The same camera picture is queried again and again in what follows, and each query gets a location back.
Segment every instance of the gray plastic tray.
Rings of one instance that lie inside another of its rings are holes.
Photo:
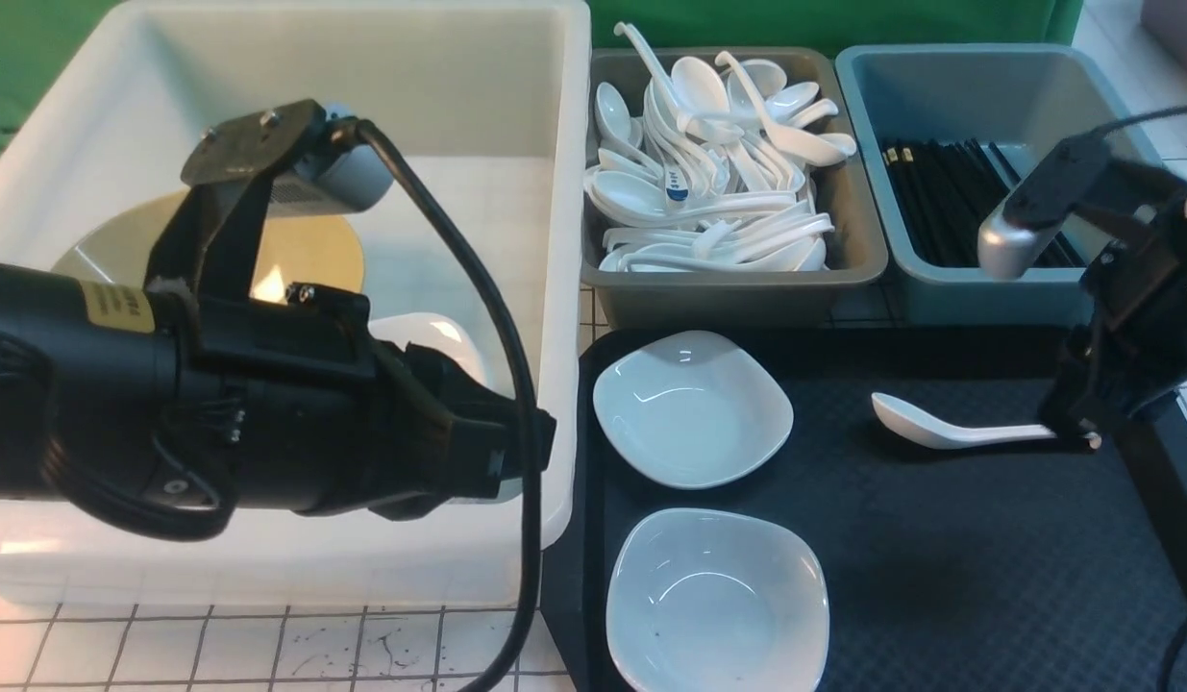
[[[672,47],[658,51],[667,69],[677,58],[696,56],[712,63],[721,47]],[[831,61],[802,47],[728,47],[737,58],[769,58],[791,76],[791,82],[818,82],[820,95],[843,113],[825,123],[825,132],[851,132],[844,115],[840,84]],[[623,94],[633,114],[649,83],[649,71],[629,49],[594,51],[589,87],[610,82]],[[596,99],[589,96],[592,104]],[[597,131],[589,119],[589,165],[597,163]],[[820,324],[836,298],[846,290],[870,284],[888,262],[887,242],[880,227],[862,158],[815,172],[815,207],[830,211],[836,233],[827,235],[830,271],[769,273],[618,273],[598,271],[605,256],[602,234],[608,224],[586,199],[584,205],[584,262],[580,280],[591,285],[614,328],[722,328],[804,326]]]
[[[880,139],[977,138],[996,141],[1027,174],[1064,137],[1129,110],[1093,62],[1062,45],[861,45],[836,57],[862,160],[891,255],[903,272],[913,324],[1054,324],[1091,311],[1083,271],[1033,268],[1020,280],[990,280],[979,268],[935,267],[914,253],[891,192]],[[1138,128],[1112,137],[1116,154],[1160,163]],[[1106,236],[1080,220],[1064,235],[1085,261]]]

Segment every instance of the black tray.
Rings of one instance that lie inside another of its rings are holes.
[[[1098,452],[934,452],[878,425],[870,393],[963,425],[1033,421],[1064,332],[725,332],[781,383],[794,432],[742,481],[680,491],[629,468],[590,401],[603,369],[662,336],[612,332],[580,360],[573,515],[546,552],[541,602],[578,691],[629,690],[607,654],[609,573],[633,526],[673,507],[763,518],[812,546],[831,604],[821,691],[1151,690],[1187,615],[1176,407]],[[1187,649],[1174,681],[1187,690]]]

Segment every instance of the green backdrop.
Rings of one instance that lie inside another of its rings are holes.
[[[1081,0],[589,0],[594,46],[635,23],[659,47],[865,43],[1072,43]]]
[[[119,0],[0,0],[0,150]],[[1081,0],[589,0],[594,45],[805,45],[836,56],[862,43],[1072,43]]]

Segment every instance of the square bowl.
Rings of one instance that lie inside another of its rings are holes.
[[[747,476],[794,427],[781,386],[711,331],[667,336],[620,358],[594,385],[594,411],[628,464],[681,490]]]
[[[774,522],[662,509],[618,553],[605,631],[637,692],[811,691],[830,639],[820,560]]]

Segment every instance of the black chopsticks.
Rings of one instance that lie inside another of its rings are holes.
[[[1021,179],[1008,157],[994,141],[983,145],[976,139],[953,144],[884,140],[882,145],[891,191],[919,258],[939,267],[978,266],[978,227]],[[1085,264],[1059,234],[1035,266]]]

